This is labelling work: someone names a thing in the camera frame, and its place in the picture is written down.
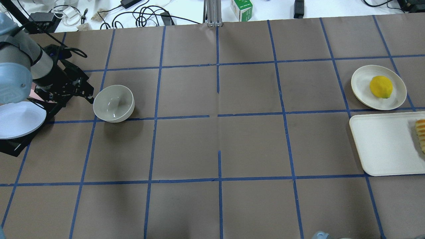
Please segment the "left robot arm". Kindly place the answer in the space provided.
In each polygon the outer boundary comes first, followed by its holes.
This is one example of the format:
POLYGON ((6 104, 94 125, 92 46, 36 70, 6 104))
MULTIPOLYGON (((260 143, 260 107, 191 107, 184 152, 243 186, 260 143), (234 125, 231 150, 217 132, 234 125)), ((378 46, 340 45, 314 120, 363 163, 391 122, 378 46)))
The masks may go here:
POLYGON ((24 26, 18 26, 6 14, 1 13, 1 103, 19 103, 34 92, 45 102, 67 103, 71 97, 85 98, 94 103, 94 87, 89 77, 75 64, 68 61, 73 54, 87 58, 87 54, 75 47, 59 42, 41 47, 24 26))

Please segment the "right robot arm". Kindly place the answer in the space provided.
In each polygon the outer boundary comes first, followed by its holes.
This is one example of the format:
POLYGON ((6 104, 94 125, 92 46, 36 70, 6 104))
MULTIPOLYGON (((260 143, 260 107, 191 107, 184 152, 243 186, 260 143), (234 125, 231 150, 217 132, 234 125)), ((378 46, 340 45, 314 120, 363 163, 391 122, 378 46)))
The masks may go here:
POLYGON ((317 231, 313 234, 311 239, 334 239, 329 233, 323 231, 317 231))

